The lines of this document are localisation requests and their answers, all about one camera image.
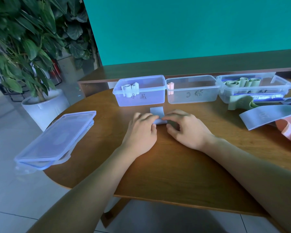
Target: stack of lids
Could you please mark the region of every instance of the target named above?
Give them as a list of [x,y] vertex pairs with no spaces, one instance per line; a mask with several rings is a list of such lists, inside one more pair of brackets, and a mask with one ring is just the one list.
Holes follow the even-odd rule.
[[66,162],[78,141],[94,124],[95,115],[96,111],[64,114],[14,160],[36,170]]

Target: person's right hand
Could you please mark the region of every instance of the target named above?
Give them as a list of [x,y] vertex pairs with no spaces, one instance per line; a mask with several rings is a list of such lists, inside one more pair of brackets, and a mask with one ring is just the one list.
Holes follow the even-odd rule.
[[195,150],[202,151],[207,143],[214,138],[214,135],[193,114],[188,114],[182,110],[173,110],[167,113],[162,120],[171,120],[180,125],[180,131],[174,129],[171,124],[167,124],[167,132],[181,144]]

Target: transparent storage box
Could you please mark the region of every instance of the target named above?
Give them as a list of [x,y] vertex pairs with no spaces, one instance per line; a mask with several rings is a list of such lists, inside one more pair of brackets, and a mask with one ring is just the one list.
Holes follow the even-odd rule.
[[[240,78],[258,78],[260,84],[257,87],[228,87],[224,82],[235,81]],[[228,104],[230,96],[234,95],[250,95],[253,97],[255,103],[265,101],[282,101],[283,97],[291,89],[291,82],[272,73],[256,73],[256,74],[231,74],[220,75],[216,78],[216,85],[220,86],[219,97]]]
[[215,101],[220,86],[211,75],[169,78],[166,84],[174,83],[174,89],[168,89],[167,98],[170,104]]
[[[127,92],[123,86],[131,85],[133,88]],[[137,78],[120,79],[113,89],[119,106],[136,106],[162,104],[165,102],[166,81],[163,75],[145,76]]]
[[14,160],[36,170],[61,164],[93,126],[96,111],[64,114],[28,145]]

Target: tiled floor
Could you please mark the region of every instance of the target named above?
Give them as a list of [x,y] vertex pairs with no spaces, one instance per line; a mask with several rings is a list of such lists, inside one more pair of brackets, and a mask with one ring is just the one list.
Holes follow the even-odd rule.
[[[76,83],[62,83],[71,104],[82,99]],[[67,189],[43,172],[16,175],[13,158],[41,134],[40,128],[8,97],[0,97],[0,232],[25,232]],[[278,232],[266,219],[132,200],[105,229],[97,232]]]

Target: green screen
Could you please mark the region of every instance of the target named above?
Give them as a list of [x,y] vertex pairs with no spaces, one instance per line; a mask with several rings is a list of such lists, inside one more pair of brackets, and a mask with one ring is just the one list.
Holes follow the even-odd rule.
[[291,0],[84,0],[103,65],[291,49]]

